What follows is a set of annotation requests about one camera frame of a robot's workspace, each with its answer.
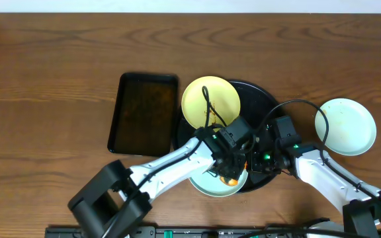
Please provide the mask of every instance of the black tray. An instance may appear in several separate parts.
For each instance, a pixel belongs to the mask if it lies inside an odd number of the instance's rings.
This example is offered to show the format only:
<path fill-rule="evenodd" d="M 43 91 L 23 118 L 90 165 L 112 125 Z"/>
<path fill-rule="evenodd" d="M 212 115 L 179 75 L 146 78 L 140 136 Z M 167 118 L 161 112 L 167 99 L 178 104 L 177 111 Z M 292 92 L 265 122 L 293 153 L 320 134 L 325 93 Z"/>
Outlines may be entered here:
<path fill-rule="evenodd" d="M 240 101 L 242 116 L 252 128 L 256 128 L 267 113 L 275 107 L 278 102 L 266 90 L 257 85 L 245 81 L 228 80 L 235 87 Z M 284 116 L 282 110 L 273 113 L 273 117 Z M 173 131 L 173 148 L 182 147 L 191 137 L 193 137 L 195 129 L 186 121 L 183 116 L 182 108 L 179 108 L 177 123 Z M 249 173 L 248 179 L 239 193 L 251 192 L 272 181 L 276 175 L 263 175 L 260 173 Z"/>

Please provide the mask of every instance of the white wall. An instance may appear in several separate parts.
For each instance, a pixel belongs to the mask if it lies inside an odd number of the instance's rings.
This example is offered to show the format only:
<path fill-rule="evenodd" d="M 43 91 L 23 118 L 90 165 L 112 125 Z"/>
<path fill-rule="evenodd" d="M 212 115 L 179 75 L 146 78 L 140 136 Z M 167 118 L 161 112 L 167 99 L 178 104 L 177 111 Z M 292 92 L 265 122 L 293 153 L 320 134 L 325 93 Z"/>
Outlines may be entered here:
<path fill-rule="evenodd" d="M 0 0 L 0 13 L 381 13 L 381 0 Z"/>

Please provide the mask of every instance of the brown wooden surface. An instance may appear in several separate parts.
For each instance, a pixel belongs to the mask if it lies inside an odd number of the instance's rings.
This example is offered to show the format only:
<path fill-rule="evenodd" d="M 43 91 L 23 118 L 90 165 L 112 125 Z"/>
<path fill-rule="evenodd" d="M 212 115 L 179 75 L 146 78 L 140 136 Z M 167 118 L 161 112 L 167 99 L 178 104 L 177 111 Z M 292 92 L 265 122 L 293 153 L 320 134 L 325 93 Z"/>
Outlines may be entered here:
<path fill-rule="evenodd" d="M 256 83 L 279 101 L 365 105 L 377 138 L 364 155 L 332 153 L 381 188 L 381 15 L 0 14 L 0 237 L 42 237 L 73 225 L 67 202 L 115 155 L 106 142 L 121 74 L 222 75 Z M 305 140 L 314 110 L 286 107 Z M 228 198 L 182 182 L 153 203 L 158 225 L 263 226 L 339 212 L 311 186 L 281 175 Z"/>

